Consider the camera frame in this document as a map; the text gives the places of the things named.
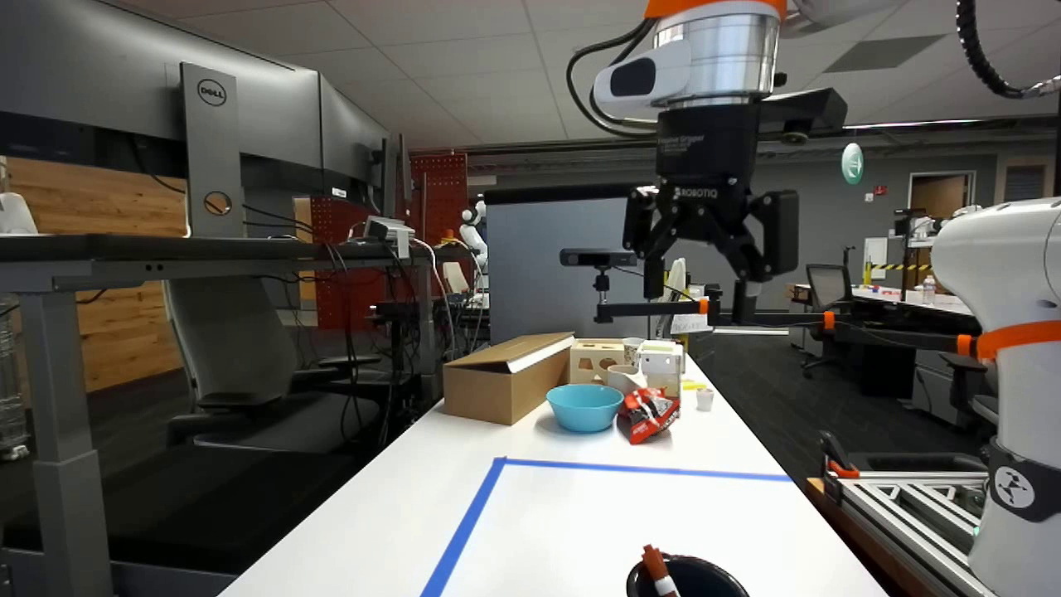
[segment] floor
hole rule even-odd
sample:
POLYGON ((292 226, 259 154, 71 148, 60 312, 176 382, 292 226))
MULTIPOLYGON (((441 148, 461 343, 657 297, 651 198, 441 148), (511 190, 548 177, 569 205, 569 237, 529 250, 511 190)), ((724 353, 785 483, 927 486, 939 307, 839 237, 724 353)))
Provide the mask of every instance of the floor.
MULTIPOLYGON (((860 455, 978 451, 978 438, 905 410, 897 399, 860 393, 839 369, 804 376, 804 350, 789 338, 694 338, 690 350, 794 478, 820 473, 820 431, 860 455)), ((186 407, 181 374, 94 393, 102 473, 158 455, 167 418, 186 407)), ((30 459, 0 463, 0 528, 30 497, 30 459)))

